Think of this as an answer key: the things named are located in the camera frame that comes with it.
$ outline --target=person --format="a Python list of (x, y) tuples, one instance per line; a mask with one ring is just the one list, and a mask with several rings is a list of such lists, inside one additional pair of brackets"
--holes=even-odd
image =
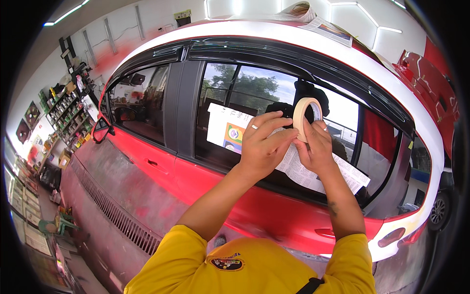
[[(127, 284), (125, 294), (375, 293), (364, 217), (333, 160), (326, 124), (310, 125), (304, 120), (308, 149), (296, 138), (297, 129), (271, 135), (292, 123), (281, 116), (282, 111), (268, 112), (249, 122), (240, 162), (187, 209)], [(238, 238), (206, 255), (207, 242), (216, 236), (237, 200), (274, 170), (291, 143), (301, 163), (319, 175), (327, 195), (336, 244), (322, 280), (266, 238)]]

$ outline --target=green chair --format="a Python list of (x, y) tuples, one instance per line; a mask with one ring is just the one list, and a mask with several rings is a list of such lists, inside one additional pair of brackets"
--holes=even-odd
[(68, 215), (68, 214), (65, 214), (65, 213), (60, 212), (60, 211), (59, 211), (59, 215), (60, 215), (63, 219), (69, 219), (69, 220), (72, 220), (72, 221), (75, 220), (75, 218), (74, 218), (73, 216)]
[[(51, 226), (49, 226), (49, 230), (47, 229), (49, 224), (51, 224), (55, 227), (55, 232), (51, 232)], [(39, 231), (44, 233), (44, 234), (63, 235), (65, 233), (65, 227), (71, 227), (73, 229), (81, 230), (80, 227), (78, 227), (78, 226), (74, 225), (73, 223), (65, 220), (65, 218), (63, 218), (61, 215), (57, 215), (53, 222), (52, 221), (46, 221), (46, 220), (40, 220), (39, 223), (38, 223)]]
[(65, 220), (61, 215), (55, 217), (55, 226), (57, 227), (57, 233), (63, 235), (65, 232), (65, 227), (71, 227), (73, 229), (81, 230), (80, 227), (74, 225), (73, 223)]
[(39, 231), (40, 231), (41, 233), (44, 233), (44, 234), (53, 234), (52, 232), (50, 232), (50, 231), (46, 228), (46, 226), (47, 226), (48, 224), (52, 224), (52, 225), (54, 225), (54, 227), (55, 227), (55, 222), (46, 221), (46, 220), (40, 220), (40, 221), (38, 222), (38, 229), (39, 229)]

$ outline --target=shirt logo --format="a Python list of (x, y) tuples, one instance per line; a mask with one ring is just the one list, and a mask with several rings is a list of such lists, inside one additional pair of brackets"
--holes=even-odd
[(210, 264), (218, 268), (219, 270), (225, 271), (238, 271), (243, 269), (244, 261), (242, 259), (232, 259), (232, 258), (211, 258), (209, 260)]

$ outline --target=cardboard box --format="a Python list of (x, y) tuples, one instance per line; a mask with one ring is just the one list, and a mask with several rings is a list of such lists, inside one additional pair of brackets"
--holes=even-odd
[(72, 93), (72, 91), (77, 88), (77, 86), (73, 82), (68, 83), (66, 87), (67, 87), (67, 95), (70, 95), (70, 93)]
[(70, 152), (67, 150), (62, 150), (60, 156), (59, 156), (59, 167), (61, 169), (66, 169), (67, 165), (69, 165), (70, 159), (72, 158), (72, 155)]

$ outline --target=masking tape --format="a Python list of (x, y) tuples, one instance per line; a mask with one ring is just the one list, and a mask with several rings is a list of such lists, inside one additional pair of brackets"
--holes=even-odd
[(305, 117), (305, 110), (308, 106), (313, 109), (313, 120), (322, 120), (321, 106), (317, 99), (311, 97), (304, 97), (297, 102), (294, 109), (294, 117), (292, 118), (293, 127), (298, 129), (297, 139), (307, 143), (305, 137), (303, 119)]

